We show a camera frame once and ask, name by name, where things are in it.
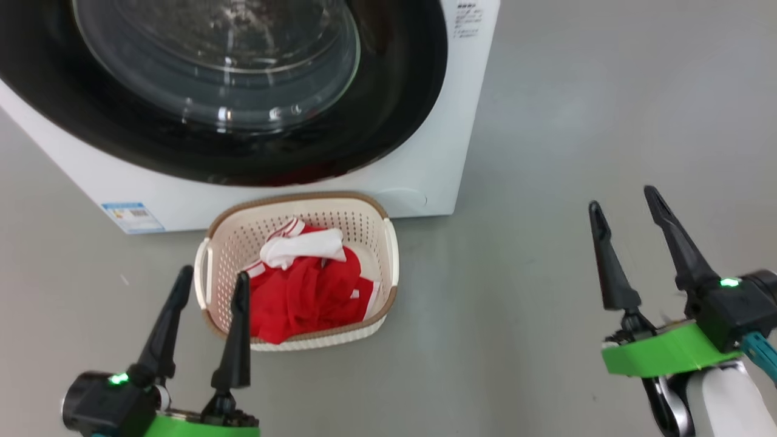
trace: white washing machine body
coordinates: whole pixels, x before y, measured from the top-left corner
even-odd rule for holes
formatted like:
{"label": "white washing machine body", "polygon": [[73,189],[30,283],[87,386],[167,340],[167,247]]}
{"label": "white washing machine body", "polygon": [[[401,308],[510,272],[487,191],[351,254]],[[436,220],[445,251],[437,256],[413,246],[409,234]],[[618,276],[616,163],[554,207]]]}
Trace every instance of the white washing machine body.
{"label": "white washing machine body", "polygon": [[437,102],[388,155],[345,175],[284,187],[207,184],[157,173],[70,135],[0,82],[0,106],[127,233],[205,229],[224,210],[278,195],[360,191],[395,218],[450,215],[458,196],[500,0],[441,0],[448,64]]}

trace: brown basket rim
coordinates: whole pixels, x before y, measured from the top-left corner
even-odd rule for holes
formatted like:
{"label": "brown basket rim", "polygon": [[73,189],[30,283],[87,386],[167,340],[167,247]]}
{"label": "brown basket rim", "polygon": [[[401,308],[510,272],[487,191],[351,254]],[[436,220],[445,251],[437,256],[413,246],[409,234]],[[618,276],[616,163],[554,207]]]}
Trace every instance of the brown basket rim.
{"label": "brown basket rim", "polygon": [[[323,191],[323,192],[317,192],[317,193],[306,193],[306,194],[290,194],[286,196],[277,196],[274,198],[267,198],[267,199],[261,199],[258,201],[250,201],[241,203],[239,205],[235,205],[232,208],[222,212],[211,224],[211,227],[207,230],[207,238],[213,238],[213,235],[215,235],[216,230],[218,227],[224,222],[224,220],[227,219],[230,215],[235,214],[236,212],[245,211],[246,209],[255,208],[259,206],[265,206],[265,205],[273,205],[273,204],[279,204],[279,203],[287,203],[287,202],[294,202],[294,201],[306,201],[306,200],[315,200],[315,199],[356,199],[359,201],[364,201],[368,203],[370,206],[375,208],[376,211],[378,211],[378,214],[380,214],[381,218],[387,219],[389,217],[389,214],[386,213],[385,209],[373,198],[367,196],[366,194],[357,193],[354,191]],[[389,310],[394,305],[394,301],[396,300],[396,293],[397,293],[397,287],[393,286],[391,288],[391,291],[388,293],[388,299],[386,300],[385,305],[383,308],[381,308],[380,311],[378,311],[377,314],[370,317],[367,320],[364,320],[359,323],[352,323],[350,325],[346,325],[344,327],[337,327],[329,330],[321,330],[317,332],[311,332],[308,334],[299,334],[295,335],[293,337],[289,337],[284,343],[289,341],[304,341],[304,340],[314,340],[316,338],[323,338],[323,337],[329,337],[332,335],[337,334],[344,334],[346,332],[351,332],[355,330],[360,330],[365,327],[369,327],[371,325],[374,325],[377,323],[380,319],[386,316],[386,314],[389,313]],[[227,333],[225,333],[223,330],[219,329],[219,327],[216,326],[216,323],[213,321],[213,317],[211,316],[211,312],[206,308],[202,310],[202,316],[205,319],[205,323],[207,323],[208,327],[219,336],[222,340],[226,340]],[[266,341],[257,338],[257,337],[251,337],[251,344],[269,344]]]}
{"label": "brown basket rim", "polygon": [[389,214],[386,213],[386,210],[383,209],[383,207],[381,206],[381,204],[378,203],[378,201],[367,196],[366,194],[357,193],[354,191],[331,191],[331,192],[323,191],[318,193],[289,194],[286,196],[277,196],[274,198],[261,199],[258,201],[250,201],[250,202],[241,203],[239,205],[233,206],[232,208],[222,212],[213,221],[213,223],[211,223],[211,227],[208,228],[207,230],[207,238],[213,238],[213,235],[215,235],[216,230],[224,222],[224,220],[226,220],[227,217],[235,214],[236,212],[245,211],[246,209],[256,208],[259,206],[267,206],[267,205],[274,205],[278,203],[288,203],[288,202],[296,202],[296,201],[310,201],[310,200],[317,200],[317,199],[357,199],[359,201],[364,201],[370,204],[371,207],[375,208],[375,210],[378,211],[378,214],[380,214],[381,218],[387,219],[389,217]]}

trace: washing machine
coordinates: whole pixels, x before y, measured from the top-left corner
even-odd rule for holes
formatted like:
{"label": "washing machine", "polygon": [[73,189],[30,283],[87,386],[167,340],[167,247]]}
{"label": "washing machine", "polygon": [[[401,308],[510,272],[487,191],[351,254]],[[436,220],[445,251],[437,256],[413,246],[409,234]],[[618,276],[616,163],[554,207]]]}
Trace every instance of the washing machine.
{"label": "washing machine", "polygon": [[499,0],[0,0],[0,107],[127,233],[454,211]]}

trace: red garment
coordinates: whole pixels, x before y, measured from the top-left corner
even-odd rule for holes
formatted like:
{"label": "red garment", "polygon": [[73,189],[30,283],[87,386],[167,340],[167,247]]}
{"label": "red garment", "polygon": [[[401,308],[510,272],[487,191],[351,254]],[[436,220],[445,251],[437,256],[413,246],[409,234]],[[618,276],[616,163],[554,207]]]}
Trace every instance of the red garment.
{"label": "red garment", "polygon": [[[294,223],[290,222],[279,232],[293,228]],[[301,229],[298,225],[293,233],[319,230],[311,226]],[[378,284],[361,278],[357,255],[347,247],[343,249],[345,262],[298,257],[286,271],[261,263],[249,266],[246,270],[252,277],[251,336],[280,344],[294,335],[364,320]]]}

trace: round glass window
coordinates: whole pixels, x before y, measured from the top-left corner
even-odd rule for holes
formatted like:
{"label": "round glass window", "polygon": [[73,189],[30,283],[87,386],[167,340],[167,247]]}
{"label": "round glass window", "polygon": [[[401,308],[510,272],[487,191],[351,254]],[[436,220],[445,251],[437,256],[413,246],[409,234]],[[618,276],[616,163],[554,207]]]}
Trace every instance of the round glass window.
{"label": "round glass window", "polygon": [[73,0],[92,54],[128,89],[217,131],[322,113],[359,65],[343,0]]}

